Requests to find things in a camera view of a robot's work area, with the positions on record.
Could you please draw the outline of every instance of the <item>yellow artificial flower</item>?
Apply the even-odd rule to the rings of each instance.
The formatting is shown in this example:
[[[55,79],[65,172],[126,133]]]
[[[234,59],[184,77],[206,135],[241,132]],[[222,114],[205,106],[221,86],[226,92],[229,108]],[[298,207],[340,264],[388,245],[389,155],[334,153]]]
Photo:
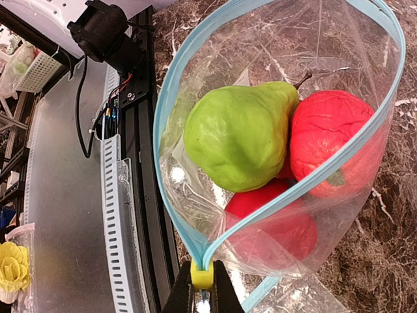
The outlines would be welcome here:
[[[30,281],[27,249],[11,242],[0,245],[0,288],[7,292],[25,290]]]

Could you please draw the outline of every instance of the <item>brown marble surface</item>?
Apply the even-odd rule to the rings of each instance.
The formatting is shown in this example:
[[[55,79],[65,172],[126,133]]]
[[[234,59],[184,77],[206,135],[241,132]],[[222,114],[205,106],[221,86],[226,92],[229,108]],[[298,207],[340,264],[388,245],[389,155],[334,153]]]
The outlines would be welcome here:
[[[225,2],[180,0],[155,15],[159,87],[186,36]],[[403,26],[408,52],[388,146],[373,192],[317,275],[344,306],[356,313],[417,312],[417,5],[414,2],[388,2]],[[187,258],[181,246],[179,255]]]

